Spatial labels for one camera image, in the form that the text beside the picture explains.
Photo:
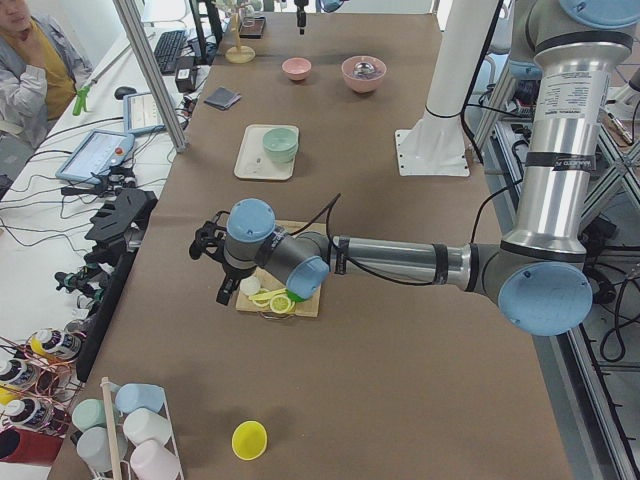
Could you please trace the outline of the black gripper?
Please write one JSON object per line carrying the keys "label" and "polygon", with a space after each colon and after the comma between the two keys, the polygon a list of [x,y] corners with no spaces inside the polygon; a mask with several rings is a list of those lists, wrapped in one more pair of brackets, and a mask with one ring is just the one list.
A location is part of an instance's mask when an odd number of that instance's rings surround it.
{"label": "black gripper", "polygon": [[207,220],[194,234],[194,240],[189,246],[189,256],[198,260],[202,255],[222,265],[225,277],[218,289],[216,302],[228,305],[235,291],[239,287],[239,279],[234,277],[233,267],[226,260],[224,254],[227,228],[220,223],[228,211],[218,211],[211,220]]}

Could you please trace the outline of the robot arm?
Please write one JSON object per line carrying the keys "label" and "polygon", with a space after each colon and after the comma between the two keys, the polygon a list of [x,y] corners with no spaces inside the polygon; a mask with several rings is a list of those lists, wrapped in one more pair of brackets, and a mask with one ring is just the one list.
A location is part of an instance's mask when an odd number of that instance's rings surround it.
{"label": "robot arm", "polygon": [[[319,13],[333,13],[339,10],[344,4],[341,0],[316,0],[315,8]],[[307,26],[306,8],[309,5],[308,0],[294,0],[296,7],[296,25],[300,35],[305,34]]]}
{"label": "robot arm", "polygon": [[196,233],[189,253],[221,264],[217,294],[227,304],[240,282],[263,269],[296,299],[328,274],[356,267],[410,286],[451,284],[492,300],[516,327],[537,336],[585,320],[592,289],[583,273],[580,213],[612,70],[632,50],[635,1],[519,1],[511,59],[541,71],[516,221],[497,245],[462,247],[287,233],[272,208],[243,199]]}

